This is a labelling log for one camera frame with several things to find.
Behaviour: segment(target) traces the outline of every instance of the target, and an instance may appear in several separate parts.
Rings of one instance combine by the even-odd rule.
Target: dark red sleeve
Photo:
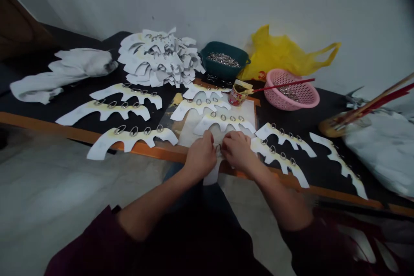
[[[141,244],[126,234],[107,206],[78,238],[54,255],[45,275],[123,275],[140,249]]]
[[[283,240],[292,252],[292,267],[297,276],[360,275],[346,237],[326,227],[320,219],[301,231],[280,228]]]

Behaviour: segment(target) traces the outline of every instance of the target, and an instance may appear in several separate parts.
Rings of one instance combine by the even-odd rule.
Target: small pink basket
[[[281,85],[300,80],[302,80],[302,77],[293,75],[283,69],[273,69],[268,72],[266,76],[266,85],[264,87]],[[286,111],[299,110],[300,108],[313,108],[319,103],[319,94],[309,82],[290,85],[288,87],[297,94],[299,97],[298,102],[287,98],[277,88],[265,90],[264,95],[272,106]]]

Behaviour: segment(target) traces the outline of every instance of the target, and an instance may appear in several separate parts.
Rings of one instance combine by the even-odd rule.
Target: black tabletop
[[[118,49],[120,42],[129,34],[129,32],[119,32],[102,41],[98,46],[93,47],[101,50],[109,50],[112,53],[113,59],[116,60],[119,56]],[[92,100],[89,94],[116,83],[127,82],[125,78],[127,73],[123,71],[123,65],[120,64],[117,70],[105,77],[88,78],[75,86],[63,87],[64,92],[59,94],[47,105],[21,102],[14,98],[10,92],[7,92],[6,84],[8,85],[12,81],[21,79],[23,76],[28,75],[28,72],[30,74],[37,74],[48,71],[47,65],[57,60],[53,55],[55,52],[56,50],[50,50],[37,54],[29,54],[8,60],[2,64],[3,67],[6,67],[3,72],[7,72],[7,74],[3,74],[1,81],[3,95],[0,96],[0,111],[47,122],[55,122],[62,115]],[[263,83],[259,81],[254,81],[253,84],[255,88],[263,86]],[[142,117],[136,116],[133,113],[129,114],[127,120],[124,120],[118,113],[113,113],[107,121],[99,121],[100,114],[95,112],[78,121],[73,127],[97,133],[104,133],[108,129],[118,127],[122,124],[126,124],[127,129],[131,129],[133,126],[138,126],[140,130],[143,130],[147,126],[155,129],[160,123],[174,95],[178,91],[184,92],[186,90],[183,86],[178,89],[169,84],[157,88],[142,86],[140,88],[147,89],[148,92],[157,91],[163,99],[163,108],[160,110],[157,110],[154,104],[147,100],[145,101],[145,106],[151,115],[151,118],[147,122]],[[261,107],[257,107],[258,127],[263,126],[267,122],[275,123],[277,128],[284,128],[287,133],[292,132],[294,135],[300,135],[312,147],[318,155],[317,157],[310,158],[303,150],[293,150],[288,142],[285,142],[284,145],[279,145],[275,135],[271,135],[268,138],[268,145],[274,145],[277,152],[284,152],[289,158],[294,157],[310,185],[357,195],[351,183],[351,178],[345,178],[341,175],[339,163],[331,161],[326,157],[330,151],[325,146],[314,143],[310,139],[310,132],[323,136],[317,129],[317,124],[320,121],[345,110],[346,101],[344,96],[323,89],[318,89],[318,92],[320,95],[320,103],[316,107],[290,112],[281,111],[270,105],[263,92],[254,94],[253,97],[260,99],[261,103]],[[106,102],[116,100],[118,104],[121,104],[121,97],[122,94],[114,94],[108,97]],[[136,97],[128,100],[130,104],[136,101]],[[345,157],[345,162],[350,164],[353,171],[361,176],[368,198],[380,201],[385,206],[387,204],[396,204],[414,208],[414,203],[385,189],[357,156],[345,146],[342,139],[334,138],[331,140],[339,147],[339,153]],[[280,168],[277,161],[274,161],[270,166]]]

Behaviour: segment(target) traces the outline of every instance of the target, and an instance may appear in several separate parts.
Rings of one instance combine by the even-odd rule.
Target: teal plastic bowl
[[[207,57],[211,53],[223,53],[229,55],[233,59],[237,60],[240,64],[240,68],[230,67],[227,65],[223,65],[221,63],[217,63],[212,60],[208,60]],[[234,46],[228,45],[223,42],[213,41],[208,43],[204,49],[200,51],[200,55],[203,59],[204,68],[206,69],[206,73],[215,75],[222,80],[232,81],[236,79],[238,73],[247,65],[250,64],[251,61],[249,59],[249,55]]]

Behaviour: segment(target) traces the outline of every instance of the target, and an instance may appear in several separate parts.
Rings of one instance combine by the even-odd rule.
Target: white wall
[[[199,47],[213,40],[244,47],[270,23],[272,33],[289,35],[308,52],[340,41],[334,63],[314,76],[316,86],[341,94],[365,85],[365,94],[374,96],[414,68],[412,0],[20,1],[41,22],[100,39],[177,26],[178,35],[197,39]],[[409,96],[400,103],[412,101]]]

